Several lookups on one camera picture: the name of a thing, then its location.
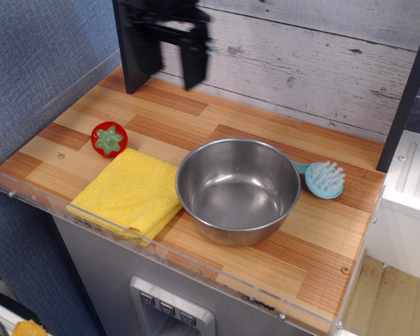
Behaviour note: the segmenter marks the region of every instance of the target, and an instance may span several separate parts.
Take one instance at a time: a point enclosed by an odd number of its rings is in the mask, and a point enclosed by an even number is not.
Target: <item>yellow object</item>
[[[145,246],[145,239],[106,220],[154,239],[182,208],[174,185],[176,171],[172,164],[126,148],[67,209]]]
[[[13,336],[48,336],[45,329],[33,320],[21,321],[15,325]]]

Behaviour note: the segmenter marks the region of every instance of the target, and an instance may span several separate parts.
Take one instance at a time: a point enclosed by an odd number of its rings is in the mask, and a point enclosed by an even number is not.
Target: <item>water dispenser panel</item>
[[[131,278],[130,290],[146,335],[216,336],[215,316],[208,309],[138,276]]]

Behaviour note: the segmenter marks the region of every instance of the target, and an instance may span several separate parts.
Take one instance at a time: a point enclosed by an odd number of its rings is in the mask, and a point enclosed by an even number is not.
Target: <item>white wood panel wall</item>
[[[214,51],[197,90],[385,142],[420,44],[420,0],[205,0]],[[157,77],[181,83],[163,45]]]

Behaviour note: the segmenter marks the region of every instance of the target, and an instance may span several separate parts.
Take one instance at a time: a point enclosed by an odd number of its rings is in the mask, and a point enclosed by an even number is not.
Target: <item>stainless steel bowl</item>
[[[261,141],[231,138],[192,151],[179,165],[176,191],[205,237],[228,246],[268,238],[300,195],[300,177],[283,152]]]

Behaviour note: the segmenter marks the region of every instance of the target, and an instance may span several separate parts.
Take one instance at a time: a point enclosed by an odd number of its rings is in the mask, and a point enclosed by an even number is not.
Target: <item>dispenser buttons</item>
[[[160,308],[162,309],[162,312],[171,315],[171,316],[175,316],[176,312],[174,311],[174,307],[170,306],[169,304],[160,301]]]
[[[140,292],[140,298],[143,302],[145,302],[149,306],[154,306],[155,305],[154,297],[149,296],[148,294]]]
[[[188,315],[187,313],[184,313],[183,311],[181,311],[181,320],[187,323],[189,326],[196,326],[196,318],[194,318],[191,315]]]

